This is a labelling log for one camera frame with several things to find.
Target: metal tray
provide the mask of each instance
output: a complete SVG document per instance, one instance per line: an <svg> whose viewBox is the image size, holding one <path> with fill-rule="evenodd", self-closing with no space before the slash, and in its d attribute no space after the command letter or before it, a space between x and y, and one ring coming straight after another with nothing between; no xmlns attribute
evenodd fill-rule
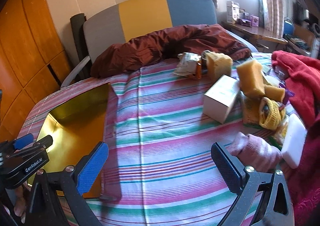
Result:
<svg viewBox="0 0 320 226"><path fill-rule="evenodd" d="M113 89L109 83L84 92L52 109L41 127L37 140L51 135L53 144L47 149L49 162L46 172L62 171L88 155L99 141L103 141L108 96ZM33 177L28 180L31 186ZM98 198L101 194L101 173L84 198Z"/></svg>

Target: white box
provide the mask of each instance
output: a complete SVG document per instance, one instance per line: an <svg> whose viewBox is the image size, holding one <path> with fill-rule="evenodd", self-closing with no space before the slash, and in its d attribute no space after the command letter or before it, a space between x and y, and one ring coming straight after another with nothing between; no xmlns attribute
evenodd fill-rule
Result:
<svg viewBox="0 0 320 226"><path fill-rule="evenodd" d="M239 91L239 81L223 75L204 94L203 113L220 123L224 123L236 101Z"/></svg>
<svg viewBox="0 0 320 226"><path fill-rule="evenodd" d="M233 1L227 1L227 22L236 23L240 18L240 5Z"/></svg>

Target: hand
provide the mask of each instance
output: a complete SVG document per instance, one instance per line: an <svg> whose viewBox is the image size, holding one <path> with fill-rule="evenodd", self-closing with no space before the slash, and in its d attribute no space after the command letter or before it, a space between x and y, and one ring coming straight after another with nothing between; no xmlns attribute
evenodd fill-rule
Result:
<svg viewBox="0 0 320 226"><path fill-rule="evenodd" d="M23 188L22 186L19 186L18 188L16 188L14 190L15 194L16 194L16 203L14 206L14 213L21 217L21 222L25 223L26 220L26 209L27 209L27 203L25 198L23 197ZM8 214L10 214L10 211L7 207L4 207L6 209L6 211L8 212Z"/></svg>

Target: pink glove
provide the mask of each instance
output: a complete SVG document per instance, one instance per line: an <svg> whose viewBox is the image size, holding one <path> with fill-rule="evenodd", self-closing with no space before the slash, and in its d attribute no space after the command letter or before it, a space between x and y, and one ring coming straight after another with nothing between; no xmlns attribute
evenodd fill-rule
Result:
<svg viewBox="0 0 320 226"><path fill-rule="evenodd" d="M239 132L231 145L227 148L231 155L245 166L253 166L258 172L268 172L282 159L280 150L269 145L264 139Z"/></svg>

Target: red blanket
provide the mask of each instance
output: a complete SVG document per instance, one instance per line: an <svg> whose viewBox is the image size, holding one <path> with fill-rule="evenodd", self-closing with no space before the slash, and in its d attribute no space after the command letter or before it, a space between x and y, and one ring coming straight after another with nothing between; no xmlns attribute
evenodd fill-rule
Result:
<svg viewBox="0 0 320 226"><path fill-rule="evenodd" d="M285 84L295 93L290 103L310 128L316 119L315 101L320 100L320 61L284 51L273 52L271 59L273 68L279 66L288 72Z"/></svg>
<svg viewBox="0 0 320 226"><path fill-rule="evenodd" d="M91 76L105 78L124 71L136 71L182 52L201 54L205 50L248 58L250 49L219 24L183 25L151 32L124 44L113 44L97 57Z"/></svg>
<svg viewBox="0 0 320 226"><path fill-rule="evenodd" d="M320 115L315 117L315 102L320 99L320 61L275 51L272 66L276 65L288 72L285 82L295 93L290 102L308 128L300 164L288 179L295 225L302 226L320 201Z"/></svg>

